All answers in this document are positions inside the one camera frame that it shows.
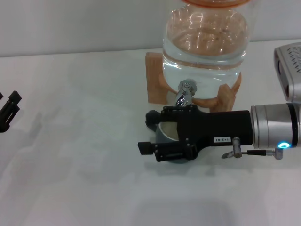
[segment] white tabletop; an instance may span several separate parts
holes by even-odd
[[[249,45],[234,110],[285,102],[273,50],[293,42]],[[276,161],[206,148],[183,165],[140,155],[154,138],[145,114],[162,107],[147,102],[146,52],[0,59],[1,106],[23,97],[0,135],[0,225],[299,226],[300,149]]]

